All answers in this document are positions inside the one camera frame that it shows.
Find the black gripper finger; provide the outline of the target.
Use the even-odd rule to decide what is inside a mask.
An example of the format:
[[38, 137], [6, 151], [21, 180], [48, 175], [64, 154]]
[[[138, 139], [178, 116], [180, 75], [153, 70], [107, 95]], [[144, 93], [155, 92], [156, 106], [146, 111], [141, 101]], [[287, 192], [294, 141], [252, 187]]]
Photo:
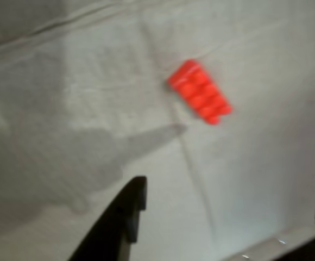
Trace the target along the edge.
[[129, 260], [131, 245], [138, 240], [140, 212], [146, 207], [147, 177], [134, 177], [108, 205], [70, 260]]

